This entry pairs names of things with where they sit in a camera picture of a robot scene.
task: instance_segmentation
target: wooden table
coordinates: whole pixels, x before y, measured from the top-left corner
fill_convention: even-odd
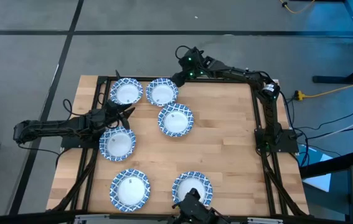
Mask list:
[[[86,113],[91,108],[97,78],[81,76],[73,103],[75,113]],[[148,82],[141,84],[145,88]],[[210,179],[214,188],[210,206],[223,215],[269,215],[261,159],[255,153],[256,124],[250,87],[241,83],[186,83],[179,89],[177,102],[187,105],[194,115],[191,132],[181,138],[160,131],[157,119],[161,108],[148,103],[145,95],[134,105],[129,123],[136,135],[135,151],[122,162],[110,162],[98,154],[88,211],[120,213],[110,202],[110,184],[120,171],[134,168],[143,171],[151,184],[148,202],[134,213],[178,213],[171,208],[174,179],[196,170]],[[279,122],[288,128],[281,97],[277,108]],[[60,158],[47,208],[56,206],[75,183],[81,151],[72,149]],[[308,213],[296,161],[287,153],[278,153],[278,161],[285,189]],[[77,209],[82,207],[84,192],[82,186]],[[273,195],[280,213],[274,186]]]

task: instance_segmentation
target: yellow cable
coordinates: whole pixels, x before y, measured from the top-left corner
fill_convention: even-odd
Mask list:
[[[338,89],[335,89],[335,90],[331,90],[331,91],[327,91],[327,92],[324,92],[324,93],[319,93],[319,94],[316,94],[316,95],[305,95],[302,93],[302,99],[303,98],[315,98],[315,97],[318,97],[318,96],[324,96],[326,94],[329,94],[329,93],[334,93],[336,91],[339,91],[339,90],[345,90],[347,88],[350,88],[350,87],[353,87],[353,85],[350,85],[350,86],[345,86],[345,87],[342,87],[342,88],[338,88]]]
[[[315,2],[315,0],[312,0],[307,6],[305,6],[303,9],[299,10],[299,11],[292,11],[287,5],[285,5],[284,7],[290,12],[290,13],[293,13],[293,14],[299,14],[305,10],[307,10],[307,8],[309,8],[313,3]]]

